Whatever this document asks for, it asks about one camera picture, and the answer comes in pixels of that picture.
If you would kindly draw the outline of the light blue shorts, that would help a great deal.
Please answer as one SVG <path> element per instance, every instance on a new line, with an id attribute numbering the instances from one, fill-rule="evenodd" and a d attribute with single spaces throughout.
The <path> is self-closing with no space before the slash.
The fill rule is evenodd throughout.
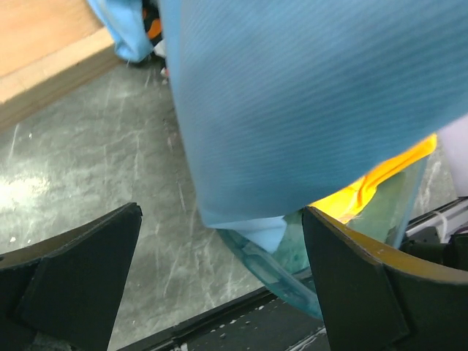
<path id="1" fill-rule="evenodd" d="M 467 114 L 465 1 L 159 1 L 203 224 L 284 216 Z"/>

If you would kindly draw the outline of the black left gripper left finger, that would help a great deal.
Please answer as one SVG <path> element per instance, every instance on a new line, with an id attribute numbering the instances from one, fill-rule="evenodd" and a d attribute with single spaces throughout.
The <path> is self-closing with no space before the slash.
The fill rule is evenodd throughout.
<path id="1" fill-rule="evenodd" d="M 1 349 L 37 333 L 80 350 L 106 350 L 143 212 L 127 203 L 92 222 L 1 254 Z"/>

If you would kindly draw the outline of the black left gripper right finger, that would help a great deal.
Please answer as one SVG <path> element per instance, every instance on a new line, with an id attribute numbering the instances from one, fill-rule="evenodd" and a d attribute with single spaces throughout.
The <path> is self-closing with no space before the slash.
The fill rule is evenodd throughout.
<path id="1" fill-rule="evenodd" d="M 396 249 L 315 208 L 303 233 L 332 350 L 465 350 L 467 232 Z"/>

